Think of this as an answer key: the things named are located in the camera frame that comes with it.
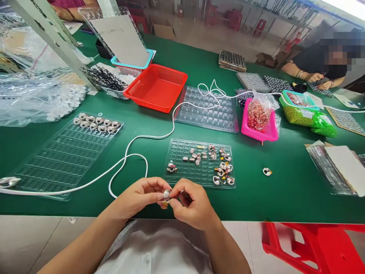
person's left hand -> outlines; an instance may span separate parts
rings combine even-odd
[[[332,85],[332,81],[323,82],[317,86],[317,89],[328,90],[331,88],[331,85]]]
[[[112,219],[127,220],[144,209],[146,205],[158,203],[166,189],[172,190],[170,185],[160,177],[139,179],[120,194],[104,213]]]

white power cord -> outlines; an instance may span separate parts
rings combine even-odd
[[[208,90],[208,93],[206,93],[205,95],[201,92],[201,90],[199,89],[199,86],[200,85],[204,85],[206,87],[206,89]],[[116,164],[114,164],[111,168],[109,168],[107,171],[105,171],[103,174],[101,174],[100,176],[98,176],[97,178],[95,178],[94,180],[92,180],[91,182],[85,184],[85,185],[82,185],[82,186],[79,186],[77,188],[73,188],[73,189],[70,189],[70,190],[63,190],[63,191],[57,191],[57,192],[30,192],[30,191],[19,191],[19,190],[9,190],[9,189],[4,189],[4,188],[0,188],[0,193],[6,193],[6,194],[13,194],[13,195],[29,195],[29,196],[50,196],[50,195],[60,195],[60,194],[65,194],[65,193],[70,193],[70,192],[74,192],[76,190],[80,190],[82,188],[85,188],[89,185],[91,185],[93,182],[97,181],[98,179],[100,179],[101,177],[103,177],[105,174],[107,174],[109,171],[111,171],[113,168],[115,168],[121,161],[124,160],[122,166],[118,169],[118,171],[112,176],[112,178],[110,179],[109,181],[109,185],[108,185],[108,189],[109,189],[109,193],[111,196],[113,196],[114,198],[117,198],[117,196],[112,192],[111,190],[111,183],[113,182],[115,176],[123,169],[124,165],[125,165],[125,161],[128,157],[130,156],[140,156],[144,159],[144,161],[146,162],[146,174],[144,177],[147,177],[147,173],[148,173],[148,162],[147,162],[147,159],[141,155],[141,154],[138,154],[138,153],[133,153],[133,154],[129,154],[127,155],[128,153],[128,149],[130,147],[130,145],[134,142],[134,140],[138,139],[138,138],[147,138],[147,139],[164,139],[168,136],[170,136],[174,130],[175,130],[175,121],[174,121],[174,115],[175,115],[175,111],[176,109],[181,106],[182,104],[189,104],[189,105],[192,105],[193,107],[197,107],[197,108],[202,108],[202,109],[211,109],[211,108],[214,108],[214,107],[219,107],[221,104],[219,103],[218,99],[219,98],[223,98],[223,97],[226,97],[226,98],[236,98],[238,96],[241,96],[242,94],[245,94],[245,93],[248,93],[248,92],[251,92],[251,91],[246,91],[246,92],[243,92],[243,93],[240,93],[239,95],[236,95],[236,96],[227,96],[227,94],[221,90],[218,86],[217,86],[217,83],[216,83],[216,80],[214,79],[213,82],[212,82],[212,85],[210,86],[210,89],[208,89],[207,85],[206,84],[203,84],[203,83],[200,83],[198,85],[198,90],[200,92],[200,94],[202,96],[208,96],[208,95],[211,95],[218,103],[218,105],[214,105],[212,107],[208,107],[208,108],[205,108],[205,107],[198,107],[190,102],[183,102],[183,103],[180,103],[176,106],[176,108],[174,109],[174,111],[172,112],[172,130],[166,134],[166,135],[163,135],[163,136],[151,136],[151,135],[140,135],[140,136],[137,136],[135,138],[132,139],[132,141],[129,142],[128,146],[127,146],[127,149],[125,150],[125,155],[122,159],[120,159]],[[219,93],[222,94],[222,96],[220,97],[216,97],[212,94],[213,91],[218,91]],[[282,93],[270,93],[270,94],[277,94],[277,95],[280,95],[282,96]],[[308,106],[296,106],[297,108],[308,108]],[[326,106],[326,105],[313,105],[311,107],[328,107],[328,108],[331,108],[331,109],[334,109],[334,110],[338,110],[338,111],[342,111],[342,112],[350,112],[350,113],[365,113],[365,111],[348,111],[348,110],[341,110],[341,109],[338,109],[338,108],[334,108],[334,107],[330,107],[330,106]]]

person's right hand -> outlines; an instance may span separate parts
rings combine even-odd
[[[183,190],[190,196],[190,201],[181,193]],[[175,197],[170,200],[170,206],[179,221],[204,231],[221,223],[201,185],[182,178],[172,189],[170,197]]]
[[[310,73],[308,74],[307,78],[305,79],[307,82],[316,82],[324,78],[324,75],[320,73]]]

white floor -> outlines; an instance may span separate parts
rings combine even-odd
[[[79,218],[71,224],[68,218],[0,216],[0,273],[36,273],[51,258],[76,239],[94,218]],[[240,246],[255,274],[300,273],[290,265],[266,254],[262,248],[261,224],[256,222],[225,221],[225,227]],[[281,245],[290,251],[289,237],[281,233]],[[303,242],[300,234],[297,241]],[[351,233],[359,254],[365,258],[365,234]]]

green plastic bag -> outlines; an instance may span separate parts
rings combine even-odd
[[[335,138],[337,132],[335,126],[328,116],[322,112],[314,112],[312,132],[326,137]]]

